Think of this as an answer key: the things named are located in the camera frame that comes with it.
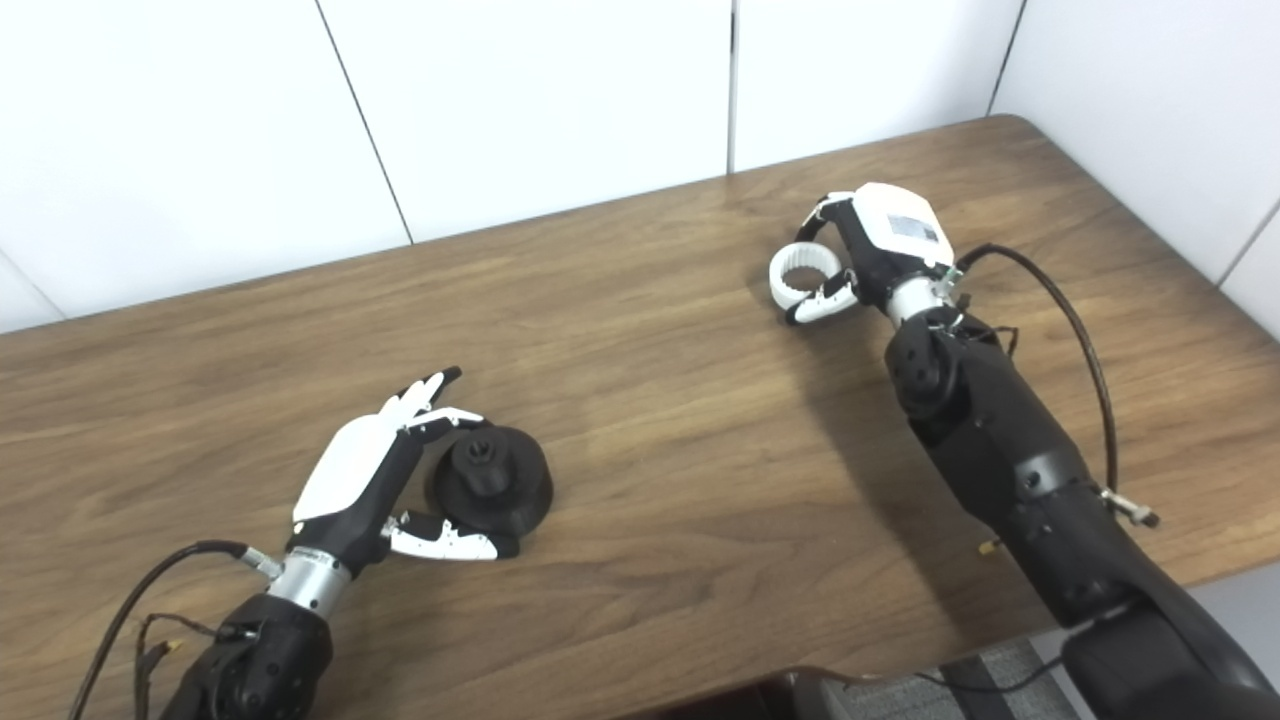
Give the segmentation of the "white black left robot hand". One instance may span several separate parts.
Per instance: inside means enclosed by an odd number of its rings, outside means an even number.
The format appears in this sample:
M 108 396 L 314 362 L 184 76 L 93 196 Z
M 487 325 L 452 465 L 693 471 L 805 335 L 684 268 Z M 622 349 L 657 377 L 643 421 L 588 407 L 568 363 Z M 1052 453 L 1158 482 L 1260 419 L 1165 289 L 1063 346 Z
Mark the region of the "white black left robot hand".
M 518 556 L 515 537 L 444 514 L 396 511 L 429 445 L 452 430 L 490 425 L 480 414 L 436 407 L 444 388 L 461 375 L 460 366 L 448 366 L 417 379 L 332 437 L 294 505 L 289 553 L 325 553 L 353 579 L 390 553 L 442 561 Z

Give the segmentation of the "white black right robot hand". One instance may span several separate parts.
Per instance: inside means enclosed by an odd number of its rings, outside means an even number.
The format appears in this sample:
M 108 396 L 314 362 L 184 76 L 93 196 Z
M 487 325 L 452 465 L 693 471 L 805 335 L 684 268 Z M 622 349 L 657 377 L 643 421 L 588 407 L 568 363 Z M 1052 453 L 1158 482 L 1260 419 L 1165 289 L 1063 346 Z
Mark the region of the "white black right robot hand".
M 900 327 L 952 306 L 960 275 L 931 204 L 879 182 L 822 197 L 768 268 L 772 299 L 790 325 L 863 306 Z

